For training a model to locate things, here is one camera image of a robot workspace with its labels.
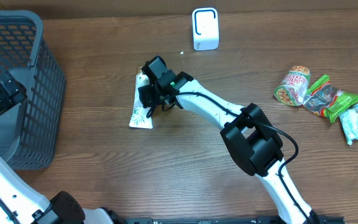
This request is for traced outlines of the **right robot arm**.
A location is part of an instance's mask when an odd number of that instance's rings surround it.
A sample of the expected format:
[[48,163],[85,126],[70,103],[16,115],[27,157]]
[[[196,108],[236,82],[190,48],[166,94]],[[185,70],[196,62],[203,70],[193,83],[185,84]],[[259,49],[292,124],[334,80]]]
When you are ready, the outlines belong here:
[[149,84],[138,89],[139,100],[152,117],[157,106],[164,111],[177,106],[192,111],[219,129],[235,164],[246,174],[256,176],[285,223],[319,223],[316,212],[301,197],[287,171],[282,137],[295,140],[272,126],[262,109],[254,103],[246,107],[230,103],[208,91],[191,75],[176,74],[160,56],[141,68]]

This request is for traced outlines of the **cup noodles container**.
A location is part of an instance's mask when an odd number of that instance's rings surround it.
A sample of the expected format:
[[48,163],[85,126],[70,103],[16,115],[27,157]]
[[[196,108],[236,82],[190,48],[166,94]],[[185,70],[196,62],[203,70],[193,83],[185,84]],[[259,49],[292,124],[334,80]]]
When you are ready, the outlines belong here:
[[311,73],[307,67],[293,66],[275,89],[274,97],[285,105],[301,106],[308,89],[310,76]]

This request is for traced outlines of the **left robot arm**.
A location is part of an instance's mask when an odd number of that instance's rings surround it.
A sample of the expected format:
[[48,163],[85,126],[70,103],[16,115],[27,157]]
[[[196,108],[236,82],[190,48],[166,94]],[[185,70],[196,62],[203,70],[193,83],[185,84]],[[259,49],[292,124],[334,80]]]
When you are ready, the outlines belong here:
[[[26,88],[7,70],[0,77],[0,115],[27,98]],[[113,210],[83,209],[66,191],[51,200],[27,185],[0,156],[0,223],[125,224]]]

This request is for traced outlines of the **colourful candy bag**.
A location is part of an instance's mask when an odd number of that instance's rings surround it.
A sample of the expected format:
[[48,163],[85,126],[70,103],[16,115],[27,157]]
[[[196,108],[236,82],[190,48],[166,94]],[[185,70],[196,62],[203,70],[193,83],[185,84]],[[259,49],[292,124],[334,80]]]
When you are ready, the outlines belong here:
[[315,115],[327,118],[331,123],[356,103],[358,103],[358,95],[333,87],[327,74],[307,89],[303,99],[303,106],[306,109]]

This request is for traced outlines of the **teal snack packet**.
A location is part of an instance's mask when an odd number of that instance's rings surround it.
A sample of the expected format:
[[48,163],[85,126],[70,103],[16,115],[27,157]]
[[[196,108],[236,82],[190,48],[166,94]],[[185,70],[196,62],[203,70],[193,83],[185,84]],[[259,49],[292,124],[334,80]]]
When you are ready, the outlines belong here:
[[358,104],[351,106],[339,115],[346,142],[352,145],[353,140],[358,140]]

